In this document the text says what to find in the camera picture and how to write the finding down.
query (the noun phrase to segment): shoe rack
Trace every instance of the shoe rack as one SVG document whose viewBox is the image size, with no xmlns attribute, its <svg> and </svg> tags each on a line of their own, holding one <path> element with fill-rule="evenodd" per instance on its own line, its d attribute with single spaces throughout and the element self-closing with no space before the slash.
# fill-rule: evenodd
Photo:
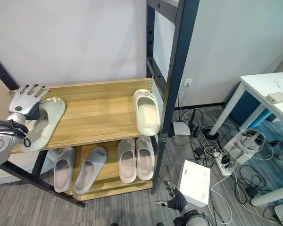
<svg viewBox="0 0 283 226">
<path fill-rule="evenodd" d="M 116 172 L 115 164 L 111 168 L 108 166 L 105 167 L 102 175 L 99 175 L 102 179 L 98 178 L 91 190 L 86 195 L 78 197 L 79 199 L 92 199 L 150 187 L 152 187 L 151 193 L 155 193 L 159 182 L 159 171 L 166 146 L 166 139 L 196 21 L 198 5 L 199 0 L 179 0 L 178 2 L 147 0 L 146 77 L 149 79 L 51 87 L 52 91 L 46 97 L 59 97 L 63 99 L 67 104 L 67 109 L 44 150 L 75 146 L 77 155 L 82 156 L 85 152 L 89 152 L 85 151 L 85 149 L 89 149 L 88 145 L 95 144 L 110 145 L 111 149 L 108 151 L 108 155 L 113 156 L 113 153 L 117 151 L 115 141 L 140 136 L 136 128 L 132 98 L 134 92 L 138 89 L 151 89 L 152 79 L 164 102 L 158 141 L 156 142 L 156 139 L 151 137 L 156 155 L 152 181 L 142 183 L 136 180 L 130 185 L 124 185 L 116 176 L 111 176 L 110 178 L 104 176 L 105 172 L 111 172 L 111 175 L 113 175 L 113 172 Z M 167 78 L 163 76 L 153 56 L 155 12 L 160 13 L 174 24 L 173 44 Z M 19 87 L 1 64 L 0 79 L 10 90 Z M 40 163 L 42 163 L 44 158 L 44 154 L 39 155 L 34 167 L 36 172 L 40 171 L 42 167 Z M 75 167 L 79 167 L 81 161 L 76 162 Z M 108 159 L 108 161 L 116 162 L 116 159 Z M 74 199 L 71 195 L 68 197 L 66 194 L 55 193 L 52 186 L 38 179 L 39 173 L 29 174 L 9 161 L 3 163 L 0 168 L 68 202 L 81 207 L 85 205 L 84 202 Z"/>
<path fill-rule="evenodd" d="M 151 180 L 136 178 L 130 184 L 123 183 L 117 163 L 118 142 L 141 136 L 136 127 L 133 94 L 138 89 L 151 90 L 152 78 L 47 88 L 51 92 L 46 98 L 63 99 L 66 110 L 43 150 L 68 146 L 74 146 L 76 150 L 73 183 L 68 194 L 82 201 L 152 188 Z M 107 162 L 89 191 L 76 195 L 73 185 L 82 163 L 97 146 L 107 150 Z M 19 152 L 18 148 L 13 150 L 13 153 Z"/>
</svg>

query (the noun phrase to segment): power strip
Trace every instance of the power strip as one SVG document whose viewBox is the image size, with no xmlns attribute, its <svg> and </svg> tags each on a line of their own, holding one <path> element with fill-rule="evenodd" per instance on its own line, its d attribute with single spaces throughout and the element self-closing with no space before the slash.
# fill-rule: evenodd
<svg viewBox="0 0 283 226">
<path fill-rule="evenodd" d="M 223 176 L 229 176 L 232 174 L 232 170 L 229 170 L 228 168 L 225 168 L 226 164 L 222 164 L 221 163 L 221 160 L 222 160 L 222 154 L 221 153 L 218 153 L 218 152 L 215 152 L 213 153 L 213 155 L 215 156 L 215 161 L 217 162 L 217 165 L 221 171 L 221 174 Z"/>
</svg>

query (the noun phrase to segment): white desk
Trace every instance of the white desk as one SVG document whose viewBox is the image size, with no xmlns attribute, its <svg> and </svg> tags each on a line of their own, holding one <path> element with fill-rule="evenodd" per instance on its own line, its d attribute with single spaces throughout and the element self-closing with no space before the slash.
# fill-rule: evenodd
<svg viewBox="0 0 283 226">
<path fill-rule="evenodd" d="M 210 135 L 216 134 L 220 126 L 224 123 L 227 116 L 235 107 L 244 91 L 248 91 L 253 95 L 261 104 L 259 107 L 249 116 L 249 118 L 240 126 L 239 130 L 246 129 L 263 111 L 265 108 L 270 110 L 275 116 L 277 116 L 283 122 L 283 103 L 272 104 L 266 99 L 266 96 L 275 92 L 283 93 L 283 73 L 270 73 L 270 74 L 255 74 L 241 76 L 241 83 L 233 94 L 232 98 L 228 102 L 227 106 L 219 116 L 217 122 L 210 131 Z"/>
</svg>

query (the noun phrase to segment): white slipper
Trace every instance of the white slipper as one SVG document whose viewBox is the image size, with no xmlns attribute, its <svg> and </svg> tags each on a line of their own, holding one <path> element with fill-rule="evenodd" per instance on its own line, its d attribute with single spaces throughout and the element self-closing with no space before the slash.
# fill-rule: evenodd
<svg viewBox="0 0 283 226">
<path fill-rule="evenodd" d="M 53 167 L 53 184 L 56 192 L 65 192 L 69 189 L 74 174 L 75 149 L 63 148 Z"/>
<path fill-rule="evenodd" d="M 144 136 L 153 136 L 159 132 L 160 115 L 157 99 L 147 89 L 139 89 L 133 95 L 137 130 Z"/>
<path fill-rule="evenodd" d="M 131 183 L 136 179 L 135 142 L 124 139 L 117 146 L 117 161 L 119 177 L 124 183 Z"/>
<path fill-rule="evenodd" d="M 65 102 L 57 97 L 49 98 L 40 103 L 41 118 L 38 120 L 27 120 L 25 126 L 29 132 L 27 137 L 31 141 L 30 147 L 20 145 L 23 152 L 39 151 L 47 145 L 53 131 L 65 111 Z"/>
<path fill-rule="evenodd" d="M 136 140 L 137 176 L 141 180 L 150 180 L 154 173 L 155 155 L 151 140 L 148 137 L 139 137 Z"/>
<path fill-rule="evenodd" d="M 107 151 L 102 147 L 96 147 L 82 164 L 75 181 L 75 193 L 83 194 L 89 190 L 106 161 Z"/>
</svg>

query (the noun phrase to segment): robotic arm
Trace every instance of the robotic arm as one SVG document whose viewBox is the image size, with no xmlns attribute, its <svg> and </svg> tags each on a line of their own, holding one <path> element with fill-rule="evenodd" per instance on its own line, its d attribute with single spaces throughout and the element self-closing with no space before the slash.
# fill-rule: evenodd
<svg viewBox="0 0 283 226">
<path fill-rule="evenodd" d="M 200 214 L 197 210 L 192 210 L 189 207 L 184 195 L 178 188 L 170 181 L 164 181 L 169 195 L 173 198 L 169 201 L 155 201 L 156 205 L 168 207 L 178 210 L 181 214 L 180 217 L 175 218 L 173 221 L 175 226 L 209 226 L 210 220 L 204 214 Z"/>
<path fill-rule="evenodd" d="M 0 164 L 9 159 L 11 151 L 21 140 L 26 147 L 30 146 L 25 121 L 40 118 L 39 104 L 50 91 L 46 89 L 38 95 L 44 87 L 38 84 L 21 86 L 13 96 L 8 108 L 9 116 L 6 121 L 0 121 Z"/>
</svg>

